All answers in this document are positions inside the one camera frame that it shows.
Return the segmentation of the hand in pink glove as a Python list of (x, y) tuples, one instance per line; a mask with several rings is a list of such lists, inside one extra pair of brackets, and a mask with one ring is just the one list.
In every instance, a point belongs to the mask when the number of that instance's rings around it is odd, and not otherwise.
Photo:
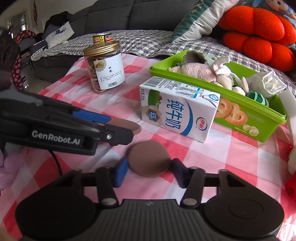
[(21, 147), (19, 150), (11, 152), (6, 156), (1, 151), (1, 191), (11, 187), (25, 163), (26, 155), (26, 147)]

